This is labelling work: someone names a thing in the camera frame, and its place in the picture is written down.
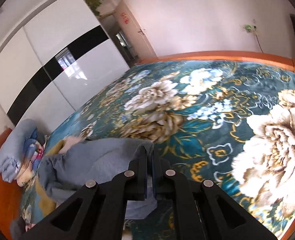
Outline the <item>grey-blue knit sweater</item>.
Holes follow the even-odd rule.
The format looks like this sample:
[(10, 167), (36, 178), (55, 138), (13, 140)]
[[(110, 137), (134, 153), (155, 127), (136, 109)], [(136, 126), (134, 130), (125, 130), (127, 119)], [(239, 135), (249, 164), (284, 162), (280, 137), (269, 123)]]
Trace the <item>grey-blue knit sweater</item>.
[(67, 200), (89, 180), (102, 184), (125, 172), (130, 161), (139, 158), (140, 150), (151, 156), (154, 144), (142, 139), (105, 138), (73, 145), (54, 162), (64, 197)]

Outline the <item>mustard yellow fuzzy garment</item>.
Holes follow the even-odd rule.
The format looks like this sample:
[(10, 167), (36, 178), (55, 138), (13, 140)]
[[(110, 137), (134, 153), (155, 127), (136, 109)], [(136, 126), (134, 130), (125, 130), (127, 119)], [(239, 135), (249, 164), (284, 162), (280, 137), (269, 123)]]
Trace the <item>mustard yellow fuzzy garment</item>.
[(65, 145), (64, 140), (60, 140), (53, 146), (40, 162), (37, 178), (35, 182), (36, 192), (40, 197), (38, 206), (42, 211), (42, 215), (46, 217), (56, 209), (58, 205), (66, 200), (62, 192), (62, 186), (57, 181), (54, 162), (60, 160), (60, 150)]

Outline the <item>beige pink knit garment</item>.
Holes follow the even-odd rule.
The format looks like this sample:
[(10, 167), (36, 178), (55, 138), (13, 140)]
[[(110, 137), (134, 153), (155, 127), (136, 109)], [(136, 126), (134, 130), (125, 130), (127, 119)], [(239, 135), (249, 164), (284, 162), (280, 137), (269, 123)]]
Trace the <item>beige pink knit garment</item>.
[(73, 145), (84, 141), (84, 139), (82, 137), (73, 137), (73, 136), (69, 136), (66, 137), (63, 140), (63, 146), (62, 148), (59, 150), (59, 154), (65, 154), (67, 152), (67, 150), (69, 150)]

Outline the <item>folded floral patterned bedding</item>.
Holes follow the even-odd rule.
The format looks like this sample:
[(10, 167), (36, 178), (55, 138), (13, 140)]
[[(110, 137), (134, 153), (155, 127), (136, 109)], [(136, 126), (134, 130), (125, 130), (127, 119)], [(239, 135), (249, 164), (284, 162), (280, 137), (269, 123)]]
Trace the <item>folded floral patterned bedding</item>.
[(23, 153), (23, 162), (16, 176), (19, 187), (24, 187), (34, 178), (43, 157), (44, 147), (36, 139), (30, 138), (24, 142)]

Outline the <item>teal floral bed blanket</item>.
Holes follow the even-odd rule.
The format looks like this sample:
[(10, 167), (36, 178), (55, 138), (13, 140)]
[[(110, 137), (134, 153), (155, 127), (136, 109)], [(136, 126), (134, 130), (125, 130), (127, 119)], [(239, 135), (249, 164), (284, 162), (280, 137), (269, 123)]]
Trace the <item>teal floral bed blanket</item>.
[(255, 62), (141, 64), (83, 102), (50, 135), (89, 146), (147, 140), (176, 172), (214, 181), (283, 237), (295, 219), (295, 73)]

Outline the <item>folded light blue quilt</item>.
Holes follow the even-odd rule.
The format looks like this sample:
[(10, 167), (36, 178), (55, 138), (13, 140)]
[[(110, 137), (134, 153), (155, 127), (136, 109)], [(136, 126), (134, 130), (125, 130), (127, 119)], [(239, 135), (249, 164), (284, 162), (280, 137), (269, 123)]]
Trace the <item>folded light blue quilt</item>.
[(25, 119), (9, 134), (0, 148), (0, 174), (11, 183), (22, 168), (23, 161), (30, 161), (37, 146), (37, 126), (34, 120)]

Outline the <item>white and black wardrobe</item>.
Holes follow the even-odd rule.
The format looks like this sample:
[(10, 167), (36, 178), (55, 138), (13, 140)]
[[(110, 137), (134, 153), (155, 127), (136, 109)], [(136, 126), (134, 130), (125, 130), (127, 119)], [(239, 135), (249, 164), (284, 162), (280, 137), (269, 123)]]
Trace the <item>white and black wardrobe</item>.
[(84, 0), (57, 0), (0, 52), (0, 105), (53, 131), (128, 65)]

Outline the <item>pink room door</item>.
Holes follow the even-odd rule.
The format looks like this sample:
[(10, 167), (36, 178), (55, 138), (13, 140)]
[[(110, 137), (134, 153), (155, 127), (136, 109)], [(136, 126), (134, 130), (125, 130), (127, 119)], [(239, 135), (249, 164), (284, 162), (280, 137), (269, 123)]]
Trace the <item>pink room door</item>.
[(116, 6), (114, 16), (140, 60), (156, 57), (143, 29), (123, 0)]

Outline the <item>green potted plant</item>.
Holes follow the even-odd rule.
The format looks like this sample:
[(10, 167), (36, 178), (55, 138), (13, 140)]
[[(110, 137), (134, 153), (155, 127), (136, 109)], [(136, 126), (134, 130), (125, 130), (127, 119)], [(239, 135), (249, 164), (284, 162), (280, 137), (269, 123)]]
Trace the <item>green potted plant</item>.
[(96, 17), (100, 17), (100, 12), (98, 11), (98, 7), (102, 5), (103, 0), (84, 0), (85, 3), (88, 5), (92, 13)]

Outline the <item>orange wooden bed frame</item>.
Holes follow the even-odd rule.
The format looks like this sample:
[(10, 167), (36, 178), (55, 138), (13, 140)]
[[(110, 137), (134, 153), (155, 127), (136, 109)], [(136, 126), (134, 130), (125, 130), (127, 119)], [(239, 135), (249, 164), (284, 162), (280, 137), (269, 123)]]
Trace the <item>orange wooden bed frame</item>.
[[(295, 73), (294, 60), (283, 59), (271, 55), (265, 55), (262, 57), (254, 55), (207, 56), (204, 53), (194, 53), (176, 55), (163, 59), (146, 60), (141, 64), (164, 61), (255, 62), (275, 66)], [(0, 136), (0, 148), (13, 130), (14, 129), (8, 129)], [(45, 157), (45, 147), (49, 137), (39, 141), (38, 134), (39, 132), (37, 131), (37, 141), (44, 147), (43, 157)], [(34, 178), (32, 178), (24, 187), (19, 187), (16, 180), (13, 180), (11, 183), (3, 181), (0, 174), (0, 239), (22, 239), (24, 233), (32, 229), (37, 223), (45, 218), (38, 206), (40, 197), (35, 188), (37, 171)], [(94, 186), (99, 183), (94, 180), (89, 180), (85, 185), (86, 184)], [(292, 224), (289, 226), (286, 233), (291, 231)], [(147, 155), (147, 198), (143, 201), (129, 200), (127, 202), (121, 239), (177, 239), (172, 201), (157, 200), (154, 196), (152, 155)]]

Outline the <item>wall socket with green plug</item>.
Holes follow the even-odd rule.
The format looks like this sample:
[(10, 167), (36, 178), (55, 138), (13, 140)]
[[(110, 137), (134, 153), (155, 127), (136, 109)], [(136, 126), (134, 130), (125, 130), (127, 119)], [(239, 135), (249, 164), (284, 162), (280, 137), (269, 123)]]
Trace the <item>wall socket with green plug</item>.
[(262, 46), (259, 42), (259, 37), (258, 37), (258, 29), (255, 25), (250, 25), (250, 24), (245, 24), (243, 25), (244, 31), (246, 31), (248, 34), (252, 34), (258, 44), (258, 47), (260, 49), (260, 52), (263, 53)]

